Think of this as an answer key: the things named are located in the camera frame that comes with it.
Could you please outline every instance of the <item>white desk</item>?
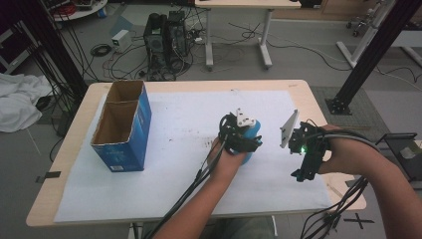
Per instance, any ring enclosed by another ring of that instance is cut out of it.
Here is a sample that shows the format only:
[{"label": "white desk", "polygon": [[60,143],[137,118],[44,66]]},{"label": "white desk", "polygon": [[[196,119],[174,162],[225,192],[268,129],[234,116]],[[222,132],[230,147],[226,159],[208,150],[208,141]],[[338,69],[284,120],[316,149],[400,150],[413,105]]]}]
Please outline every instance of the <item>white desk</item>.
[{"label": "white desk", "polygon": [[[50,171],[61,171],[58,178],[47,178],[34,202],[34,205],[27,217],[27,224],[30,226],[58,226],[63,225],[55,222],[55,216],[63,198],[65,185],[74,165],[88,128],[100,100],[109,90],[110,84],[91,85],[79,111],[72,123],[69,132],[64,139],[62,147],[50,169]],[[210,91],[230,91],[238,89],[242,91],[287,91],[291,95],[292,101],[298,108],[300,120],[313,119],[317,124],[326,123],[318,105],[305,81],[221,81],[221,82],[165,82],[146,83],[150,93],[166,92],[210,92]],[[323,176],[328,196],[332,203],[336,203],[347,190],[345,181],[352,180],[353,176],[333,173]],[[366,206],[364,198],[359,198],[349,209],[363,209]],[[132,222],[126,218],[121,220],[104,220],[95,223],[118,223]],[[86,224],[94,222],[79,222],[75,224]]]},{"label": "white desk", "polygon": [[212,42],[211,42],[211,9],[213,8],[241,8],[241,9],[265,9],[265,26],[262,38],[259,39],[259,46],[261,53],[264,59],[264,64],[267,69],[273,66],[271,62],[270,54],[267,49],[267,35],[270,29],[271,17],[274,9],[295,9],[300,8],[301,3],[292,2],[290,0],[207,0],[207,1],[195,1],[196,6],[207,9],[207,25],[206,25],[206,44],[205,44],[205,55],[206,55],[206,66],[208,70],[212,70],[214,65],[213,55],[212,55]]}]

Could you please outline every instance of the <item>blue box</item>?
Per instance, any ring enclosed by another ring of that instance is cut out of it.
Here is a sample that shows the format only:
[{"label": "blue box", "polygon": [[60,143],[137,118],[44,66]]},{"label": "blue box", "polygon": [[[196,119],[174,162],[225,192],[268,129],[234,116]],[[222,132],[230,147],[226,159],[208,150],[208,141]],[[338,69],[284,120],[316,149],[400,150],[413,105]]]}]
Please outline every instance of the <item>blue box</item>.
[{"label": "blue box", "polygon": [[143,171],[150,123],[144,82],[114,82],[91,146],[112,172]]}]

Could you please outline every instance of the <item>blue handle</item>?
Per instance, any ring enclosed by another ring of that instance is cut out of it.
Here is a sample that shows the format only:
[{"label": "blue handle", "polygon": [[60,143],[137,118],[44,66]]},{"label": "blue handle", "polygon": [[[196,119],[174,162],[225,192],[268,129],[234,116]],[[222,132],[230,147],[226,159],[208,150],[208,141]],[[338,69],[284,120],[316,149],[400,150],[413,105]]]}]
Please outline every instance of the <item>blue handle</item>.
[{"label": "blue handle", "polygon": [[[243,134],[243,137],[245,138],[254,138],[257,136],[258,130],[260,130],[261,128],[261,124],[259,121],[256,120],[255,126],[251,126],[248,128],[248,130],[246,130],[246,132]],[[245,159],[242,162],[242,165],[247,163],[249,161],[249,159],[251,159],[252,157],[252,152],[248,152],[248,154],[246,154]]]}]

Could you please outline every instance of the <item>person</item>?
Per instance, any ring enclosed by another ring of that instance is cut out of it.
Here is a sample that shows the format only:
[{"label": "person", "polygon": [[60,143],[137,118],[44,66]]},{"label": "person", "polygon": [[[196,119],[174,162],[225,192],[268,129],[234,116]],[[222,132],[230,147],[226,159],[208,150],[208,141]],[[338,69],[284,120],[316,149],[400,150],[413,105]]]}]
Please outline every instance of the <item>person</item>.
[{"label": "person", "polygon": [[[323,128],[338,129],[333,125]],[[217,144],[214,148],[218,148],[217,139],[214,143]],[[330,149],[331,158],[320,166],[318,173],[342,172],[364,176],[375,191],[387,238],[422,237],[422,201],[394,163],[374,148],[353,139],[332,138]],[[223,150],[215,170],[203,187],[153,238],[199,238],[245,156],[246,153],[234,155]],[[271,238],[273,232],[267,233],[268,237],[263,236],[265,232],[258,232],[260,236],[257,238]]]}]

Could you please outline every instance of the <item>hand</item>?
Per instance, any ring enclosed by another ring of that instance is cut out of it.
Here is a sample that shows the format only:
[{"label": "hand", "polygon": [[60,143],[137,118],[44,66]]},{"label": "hand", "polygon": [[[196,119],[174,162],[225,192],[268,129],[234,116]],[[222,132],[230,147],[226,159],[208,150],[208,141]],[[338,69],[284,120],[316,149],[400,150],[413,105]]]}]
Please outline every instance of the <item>hand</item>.
[{"label": "hand", "polygon": [[[341,129],[334,125],[325,125],[325,130]],[[347,138],[331,138],[331,158],[323,162],[319,174],[342,172],[353,175],[368,173],[369,163],[379,158],[380,154],[363,142]]]},{"label": "hand", "polygon": [[[214,139],[210,155],[207,158],[208,164],[211,163],[211,160],[215,158],[218,153],[218,150],[221,147],[221,143],[217,138]],[[219,181],[219,182],[231,182],[233,177],[236,175],[236,172],[242,161],[245,159],[246,152],[241,152],[238,154],[232,154],[223,148],[221,152],[220,159],[215,166],[214,170],[211,172],[210,179]]]}]

